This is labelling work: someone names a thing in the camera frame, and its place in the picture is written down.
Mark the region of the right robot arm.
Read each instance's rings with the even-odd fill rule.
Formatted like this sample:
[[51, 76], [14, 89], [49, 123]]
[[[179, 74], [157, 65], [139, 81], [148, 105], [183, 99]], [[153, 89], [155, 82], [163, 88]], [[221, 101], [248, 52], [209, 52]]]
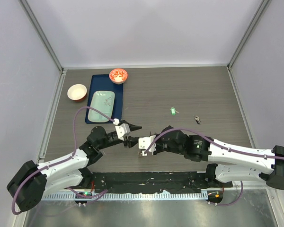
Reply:
[[205, 183], [214, 187], [229, 181], [261, 181], [271, 188], [284, 190], [284, 147], [248, 148], [207, 137], [188, 128], [168, 126], [152, 137], [146, 149], [183, 155], [194, 162], [213, 162], [217, 166], [204, 175]]

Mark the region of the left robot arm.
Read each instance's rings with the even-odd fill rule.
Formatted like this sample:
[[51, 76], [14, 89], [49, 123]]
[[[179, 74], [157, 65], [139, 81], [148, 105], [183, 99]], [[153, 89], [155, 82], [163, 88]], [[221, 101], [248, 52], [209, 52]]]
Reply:
[[110, 133], [102, 126], [96, 126], [74, 152], [45, 163], [36, 164], [32, 160], [25, 162], [7, 185], [13, 198], [12, 213], [19, 215], [28, 211], [44, 196], [67, 187], [88, 188], [91, 176], [87, 167], [103, 156], [101, 150], [118, 144], [129, 148], [135, 146], [138, 138], [129, 134], [140, 129], [141, 126], [125, 120], [117, 121], [115, 131]]

